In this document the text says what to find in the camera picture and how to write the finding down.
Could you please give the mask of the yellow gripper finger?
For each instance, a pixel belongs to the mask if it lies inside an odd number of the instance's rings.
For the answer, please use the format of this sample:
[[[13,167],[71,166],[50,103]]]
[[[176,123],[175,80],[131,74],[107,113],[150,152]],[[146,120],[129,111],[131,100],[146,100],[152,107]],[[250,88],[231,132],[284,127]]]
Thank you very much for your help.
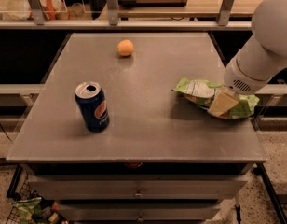
[[[239,95],[229,88],[221,88],[214,96],[208,112],[220,117],[239,103]]]

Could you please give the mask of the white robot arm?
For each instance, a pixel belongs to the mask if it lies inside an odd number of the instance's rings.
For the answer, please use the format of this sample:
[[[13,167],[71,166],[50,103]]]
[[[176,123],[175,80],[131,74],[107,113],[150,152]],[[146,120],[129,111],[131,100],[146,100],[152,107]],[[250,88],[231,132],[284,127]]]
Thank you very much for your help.
[[[226,66],[224,85],[208,109],[215,117],[242,104],[256,105],[256,92],[287,68],[287,0],[263,0],[253,13],[252,32]]]

